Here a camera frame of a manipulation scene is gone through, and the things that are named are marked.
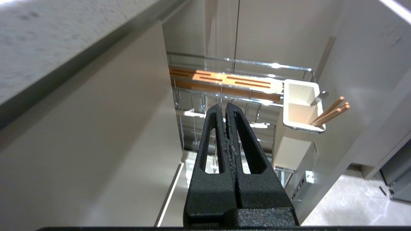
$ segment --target wooden board holder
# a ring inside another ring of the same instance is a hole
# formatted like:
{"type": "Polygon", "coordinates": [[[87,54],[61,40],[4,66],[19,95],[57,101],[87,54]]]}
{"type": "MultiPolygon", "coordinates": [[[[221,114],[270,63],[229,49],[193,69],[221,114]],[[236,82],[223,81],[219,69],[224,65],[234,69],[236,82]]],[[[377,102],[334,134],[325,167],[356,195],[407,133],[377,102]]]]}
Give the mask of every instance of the wooden board holder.
{"type": "Polygon", "coordinates": [[[271,101],[279,101],[281,95],[279,95],[278,92],[282,92],[283,90],[282,82],[271,78],[248,77],[175,67],[170,67],[169,70],[171,84],[174,86],[173,79],[175,79],[175,86],[179,88],[220,93],[220,86],[207,84],[217,83],[222,85],[223,94],[271,101]],[[237,89],[230,86],[251,88],[260,92],[237,89]]]}

